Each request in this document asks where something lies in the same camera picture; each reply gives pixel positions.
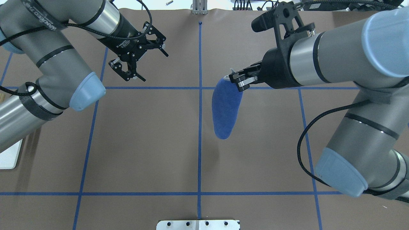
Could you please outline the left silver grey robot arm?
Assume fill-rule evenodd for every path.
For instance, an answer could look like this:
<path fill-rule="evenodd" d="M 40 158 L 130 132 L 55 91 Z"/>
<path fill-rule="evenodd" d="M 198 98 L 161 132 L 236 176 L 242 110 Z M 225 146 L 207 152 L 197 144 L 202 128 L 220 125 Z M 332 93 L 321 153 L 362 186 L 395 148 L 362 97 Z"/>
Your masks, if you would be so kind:
<path fill-rule="evenodd" d="M 117 54 L 109 66 L 122 79 L 145 79 L 137 61 L 148 50 L 165 56 L 166 37 L 152 21 L 138 31 L 111 0 L 8 0 L 1 4 L 1 46 L 26 54 L 42 76 L 22 84 L 1 104 L 1 151 L 7 150 L 67 108 L 82 111 L 105 95 L 105 87 L 62 30 L 91 33 Z"/>

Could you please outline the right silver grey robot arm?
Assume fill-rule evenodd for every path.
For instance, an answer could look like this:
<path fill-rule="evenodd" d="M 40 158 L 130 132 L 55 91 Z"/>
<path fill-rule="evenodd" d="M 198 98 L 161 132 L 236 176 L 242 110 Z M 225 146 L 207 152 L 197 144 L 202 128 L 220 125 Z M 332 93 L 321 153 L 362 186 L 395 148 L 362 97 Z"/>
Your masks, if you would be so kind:
<path fill-rule="evenodd" d="M 408 202 L 408 156 L 393 147 L 408 124 L 408 9 L 381 11 L 367 19 L 315 33 L 298 4 L 281 2 L 252 21 L 254 32 L 274 29 L 276 48 L 223 80 L 243 92 L 250 84 L 274 89 L 353 82 L 354 101 L 316 116 L 297 144 L 298 163 L 316 181 L 344 195 L 373 195 Z M 300 146 L 326 115 L 346 111 L 314 171 Z"/>

